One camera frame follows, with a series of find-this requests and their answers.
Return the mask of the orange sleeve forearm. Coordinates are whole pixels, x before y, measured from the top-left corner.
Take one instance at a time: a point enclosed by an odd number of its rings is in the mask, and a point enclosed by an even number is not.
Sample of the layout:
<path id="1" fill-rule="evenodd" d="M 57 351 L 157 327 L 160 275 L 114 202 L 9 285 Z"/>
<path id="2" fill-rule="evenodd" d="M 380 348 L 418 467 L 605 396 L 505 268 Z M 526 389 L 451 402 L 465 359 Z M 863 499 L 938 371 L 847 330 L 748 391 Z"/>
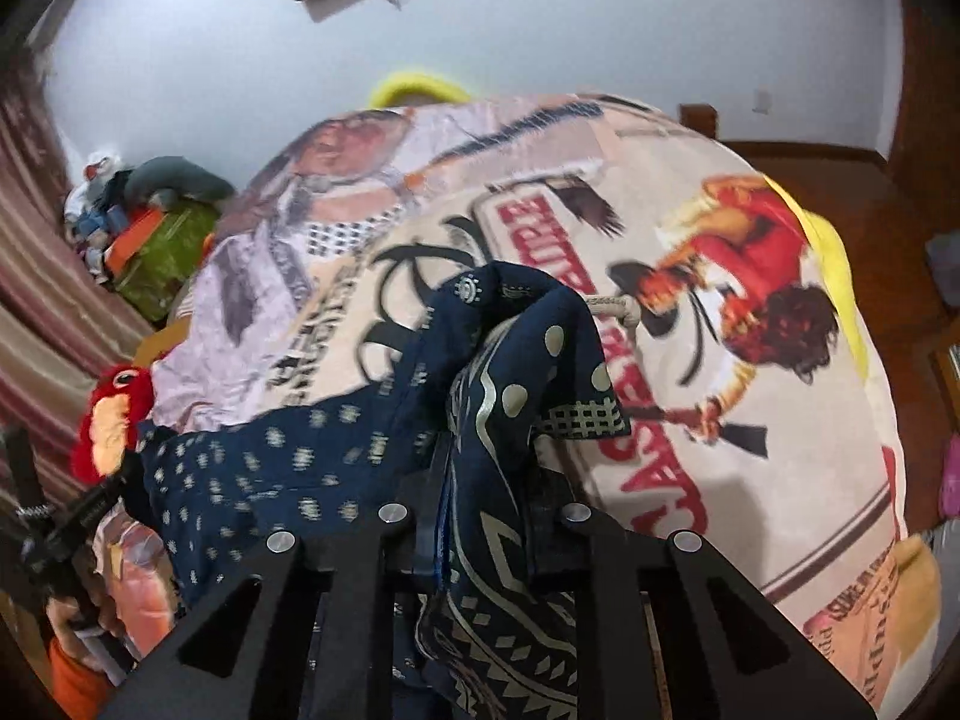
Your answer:
<path id="1" fill-rule="evenodd" d="M 71 658 L 59 640 L 49 645 L 52 667 L 52 695 L 71 720 L 94 720 L 116 692 L 102 672 Z"/>

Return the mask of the person's left hand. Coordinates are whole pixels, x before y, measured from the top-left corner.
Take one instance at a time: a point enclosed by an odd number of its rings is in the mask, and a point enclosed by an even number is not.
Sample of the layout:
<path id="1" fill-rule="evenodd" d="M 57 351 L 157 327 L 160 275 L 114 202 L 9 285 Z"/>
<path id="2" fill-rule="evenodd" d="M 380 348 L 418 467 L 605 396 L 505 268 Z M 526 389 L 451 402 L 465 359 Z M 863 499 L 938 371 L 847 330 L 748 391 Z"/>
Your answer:
<path id="1" fill-rule="evenodd" d="M 83 667 L 95 673 L 104 673 L 101 658 L 89 650 L 88 642 L 91 640 L 91 635 L 83 635 L 83 631 L 93 628 L 103 629 L 110 635 L 114 635 L 124 645 L 130 642 L 130 637 L 117 614 L 116 601 L 107 593 L 101 577 L 93 575 L 85 583 L 85 589 L 89 600 L 98 610 L 98 621 L 88 621 L 82 613 L 80 601 L 73 596 L 65 595 L 49 596 L 46 603 L 47 621 L 52 626 L 53 635 L 59 642 L 60 649 L 68 658 L 76 663 L 82 663 Z"/>

